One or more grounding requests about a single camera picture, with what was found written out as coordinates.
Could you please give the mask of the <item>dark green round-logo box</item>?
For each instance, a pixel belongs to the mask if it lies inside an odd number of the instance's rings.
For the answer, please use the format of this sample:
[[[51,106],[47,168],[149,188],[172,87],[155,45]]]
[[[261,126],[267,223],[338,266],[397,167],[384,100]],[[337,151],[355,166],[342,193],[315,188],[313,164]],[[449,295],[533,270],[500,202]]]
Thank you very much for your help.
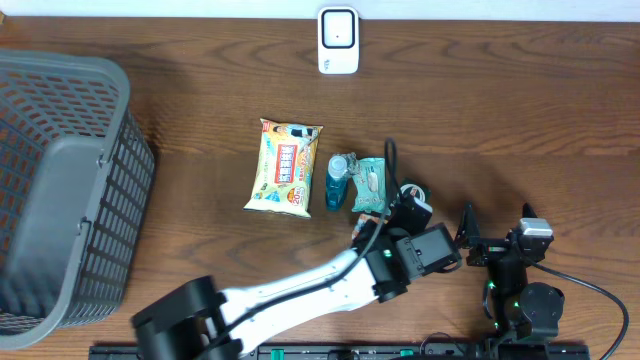
[[[424,203],[428,203],[431,197],[431,190],[426,185],[411,178],[403,179],[400,191],[404,197],[411,196]]]

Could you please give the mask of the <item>orange snack packet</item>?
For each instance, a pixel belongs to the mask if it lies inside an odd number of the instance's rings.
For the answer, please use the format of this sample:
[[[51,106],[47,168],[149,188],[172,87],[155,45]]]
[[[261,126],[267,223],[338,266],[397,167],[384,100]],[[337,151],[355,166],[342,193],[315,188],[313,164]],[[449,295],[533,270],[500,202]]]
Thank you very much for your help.
[[[360,214],[353,228],[351,239],[355,240],[369,221],[373,221],[374,223],[378,224],[379,220],[380,218],[378,216],[373,216],[366,213]]]

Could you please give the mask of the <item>pale green small packet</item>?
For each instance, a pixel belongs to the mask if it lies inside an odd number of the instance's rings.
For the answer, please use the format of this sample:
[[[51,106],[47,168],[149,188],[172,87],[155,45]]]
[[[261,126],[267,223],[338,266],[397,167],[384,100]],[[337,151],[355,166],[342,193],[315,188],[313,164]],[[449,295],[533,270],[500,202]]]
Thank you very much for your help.
[[[356,187],[353,212],[382,213],[386,207],[386,168],[384,158],[363,158],[356,161],[352,180]]]

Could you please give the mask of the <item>teal spray bottle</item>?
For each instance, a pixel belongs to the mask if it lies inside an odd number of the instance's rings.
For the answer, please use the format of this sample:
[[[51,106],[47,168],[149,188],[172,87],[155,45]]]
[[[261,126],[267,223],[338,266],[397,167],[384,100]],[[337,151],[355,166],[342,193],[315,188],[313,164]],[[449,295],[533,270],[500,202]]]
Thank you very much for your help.
[[[334,154],[328,162],[325,201],[329,211],[338,211],[348,193],[348,182],[358,172],[355,153]]]

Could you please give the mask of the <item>yellow wet wipes pack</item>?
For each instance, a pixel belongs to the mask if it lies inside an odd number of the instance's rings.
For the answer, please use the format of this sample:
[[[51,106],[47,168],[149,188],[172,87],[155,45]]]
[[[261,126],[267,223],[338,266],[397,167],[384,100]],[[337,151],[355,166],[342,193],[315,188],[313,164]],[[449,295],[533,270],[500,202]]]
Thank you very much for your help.
[[[323,126],[260,121],[256,177],[244,210],[310,218],[312,177]]]

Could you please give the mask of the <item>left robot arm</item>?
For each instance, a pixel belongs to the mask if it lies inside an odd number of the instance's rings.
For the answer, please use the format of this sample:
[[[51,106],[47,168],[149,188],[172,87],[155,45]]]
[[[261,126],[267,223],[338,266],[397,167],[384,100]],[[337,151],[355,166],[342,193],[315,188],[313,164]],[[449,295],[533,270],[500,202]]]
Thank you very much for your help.
[[[391,215],[365,221],[352,245],[331,261],[254,287],[219,290],[194,279],[131,319],[145,359],[241,359],[266,340],[315,318],[384,303],[461,255],[432,208],[408,197]]]

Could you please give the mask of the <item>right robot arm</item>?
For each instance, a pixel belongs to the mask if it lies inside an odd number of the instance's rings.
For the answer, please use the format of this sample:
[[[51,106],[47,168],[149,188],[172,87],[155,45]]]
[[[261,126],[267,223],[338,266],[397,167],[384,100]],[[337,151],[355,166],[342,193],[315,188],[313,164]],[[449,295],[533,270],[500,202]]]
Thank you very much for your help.
[[[468,266],[488,271],[483,308],[496,328],[494,335],[477,346],[482,358],[548,356],[546,347],[558,336],[565,297],[556,287],[531,283],[527,268],[545,258],[553,240],[551,226],[529,204],[523,205],[521,219],[502,238],[482,236],[472,205],[465,205],[455,243],[469,251]]]

